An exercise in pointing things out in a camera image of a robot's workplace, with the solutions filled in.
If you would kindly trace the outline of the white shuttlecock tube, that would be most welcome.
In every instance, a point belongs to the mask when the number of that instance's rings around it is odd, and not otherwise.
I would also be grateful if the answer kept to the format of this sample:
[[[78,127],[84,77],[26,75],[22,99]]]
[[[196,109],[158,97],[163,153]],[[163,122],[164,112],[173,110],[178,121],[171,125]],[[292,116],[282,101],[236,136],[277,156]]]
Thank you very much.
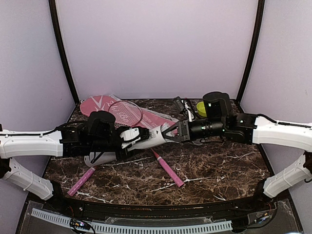
[[[147,140],[137,142],[136,144],[127,147],[129,151],[148,149],[149,145],[154,147],[167,143],[161,134],[160,126],[150,130],[150,137]],[[89,167],[95,167],[104,163],[115,161],[115,152],[95,152],[90,153],[89,156],[84,157],[84,162]]]

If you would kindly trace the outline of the white shuttlecock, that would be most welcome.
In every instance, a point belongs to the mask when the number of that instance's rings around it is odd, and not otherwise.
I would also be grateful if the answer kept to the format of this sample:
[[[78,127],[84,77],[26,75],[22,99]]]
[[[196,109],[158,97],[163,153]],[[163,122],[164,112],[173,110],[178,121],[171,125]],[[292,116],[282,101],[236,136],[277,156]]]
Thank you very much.
[[[167,122],[162,124],[161,127],[160,127],[161,133],[164,133],[170,127],[171,127],[170,124],[167,123]],[[165,133],[165,135],[167,135],[167,136],[174,136],[174,132],[173,131],[167,131],[167,133]]]

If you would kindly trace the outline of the clear tube lid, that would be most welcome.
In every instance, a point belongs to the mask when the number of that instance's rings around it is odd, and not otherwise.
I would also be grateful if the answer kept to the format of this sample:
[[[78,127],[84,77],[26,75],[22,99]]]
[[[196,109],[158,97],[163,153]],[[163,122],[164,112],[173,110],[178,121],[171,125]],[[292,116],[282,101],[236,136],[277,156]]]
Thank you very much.
[[[197,140],[192,141],[192,144],[197,145],[197,146],[203,145],[201,139],[197,139]]]

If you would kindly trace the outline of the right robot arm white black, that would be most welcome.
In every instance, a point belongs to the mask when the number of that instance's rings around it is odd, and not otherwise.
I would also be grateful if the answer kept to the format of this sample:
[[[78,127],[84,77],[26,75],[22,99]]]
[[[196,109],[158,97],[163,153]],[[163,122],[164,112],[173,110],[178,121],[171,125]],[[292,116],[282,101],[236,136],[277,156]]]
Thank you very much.
[[[249,208],[260,211],[268,199],[295,184],[312,179],[312,125],[274,120],[263,114],[234,115],[229,95],[210,92],[203,96],[206,118],[179,121],[162,132],[174,142],[188,142],[208,137],[225,137],[244,144],[274,144],[304,150],[290,166],[258,183]]]

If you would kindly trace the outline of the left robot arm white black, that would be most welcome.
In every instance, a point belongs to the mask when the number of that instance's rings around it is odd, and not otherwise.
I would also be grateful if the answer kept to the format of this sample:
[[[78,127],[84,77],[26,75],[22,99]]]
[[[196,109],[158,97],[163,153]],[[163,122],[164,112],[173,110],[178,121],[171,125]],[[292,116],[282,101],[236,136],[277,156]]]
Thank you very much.
[[[26,169],[18,156],[90,157],[92,164],[130,157],[129,146],[141,140],[146,129],[115,127],[116,118],[109,112],[92,112],[87,120],[67,122],[49,131],[0,131],[0,177],[33,193],[57,212],[69,208],[61,186]]]

